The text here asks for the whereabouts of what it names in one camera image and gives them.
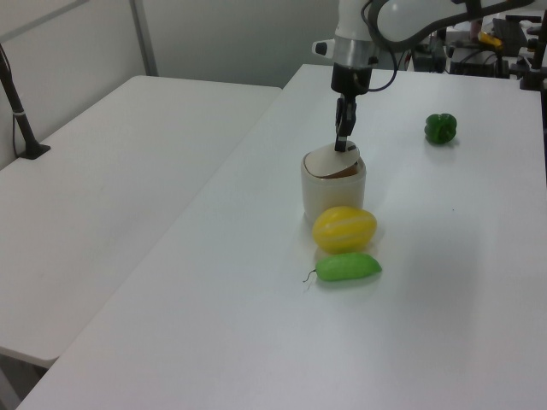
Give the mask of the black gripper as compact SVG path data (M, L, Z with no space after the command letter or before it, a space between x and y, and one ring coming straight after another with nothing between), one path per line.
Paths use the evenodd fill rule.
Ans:
M346 67L337 63L332 66L332 90L343 96L352 97L347 98L346 101L344 97L339 97L337 100L334 145L337 152L345 152L347 137L352 134L356 123L356 99L354 97L368 93L371 77L372 68L370 67Z

